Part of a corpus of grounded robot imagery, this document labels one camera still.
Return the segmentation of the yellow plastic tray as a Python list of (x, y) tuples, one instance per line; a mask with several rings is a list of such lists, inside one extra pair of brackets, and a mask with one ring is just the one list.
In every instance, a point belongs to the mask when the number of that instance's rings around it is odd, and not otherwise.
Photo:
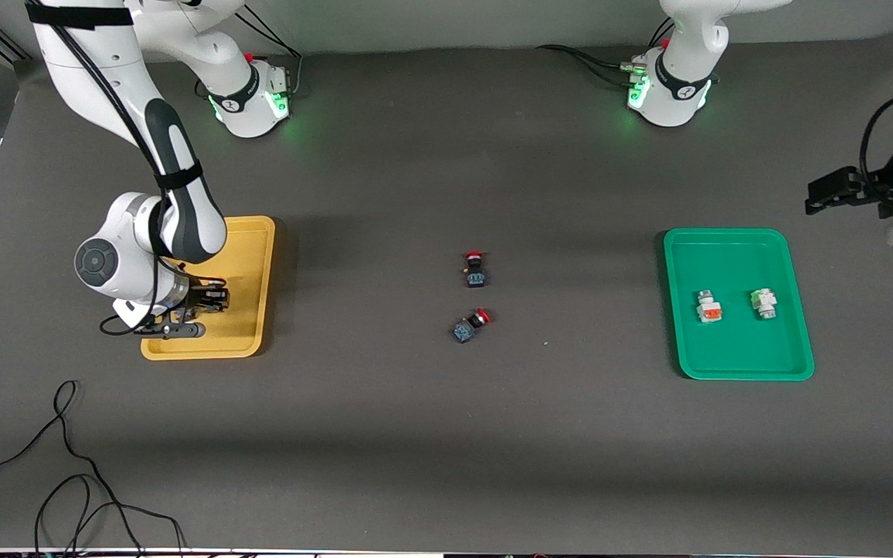
[(194, 276), (226, 280), (228, 308), (221, 313), (202, 313), (196, 322), (205, 326), (199, 338), (141, 340), (147, 360), (208, 360), (251, 357), (263, 339), (275, 222), (268, 216), (226, 218), (226, 245), (209, 261), (185, 265)]

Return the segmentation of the green plastic tray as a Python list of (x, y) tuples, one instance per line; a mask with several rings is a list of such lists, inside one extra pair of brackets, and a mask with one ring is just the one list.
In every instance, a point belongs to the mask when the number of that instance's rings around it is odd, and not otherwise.
[[(667, 314), (681, 372), (699, 381), (807, 381), (815, 358), (791, 251), (762, 227), (677, 227), (662, 241)], [(777, 315), (762, 320), (750, 293), (770, 288)], [(710, 290), (723, 318), (698, 320)]]

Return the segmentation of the dark grey table mat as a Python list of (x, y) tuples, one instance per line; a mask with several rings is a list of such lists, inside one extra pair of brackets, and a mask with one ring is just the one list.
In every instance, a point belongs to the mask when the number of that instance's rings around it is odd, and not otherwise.
[[(312, 57), (254, 140), (184, 67), (151, 74), (221, 211), (277, 220), (264, 344), (152, 363), (98, 331), (72, 255), (153, 182), (27, 64), (0, 148), (0, 460), (75, 379), (75, 448), (199, 547), (893, 556), (893, 248), (872, 206), (803, 211), (893, 98), (893, 34), (733, 45), (679, 129), (543, 50)], [(681, 376), (660, 241), (716, 226), (787, 238), (808, 381)]]

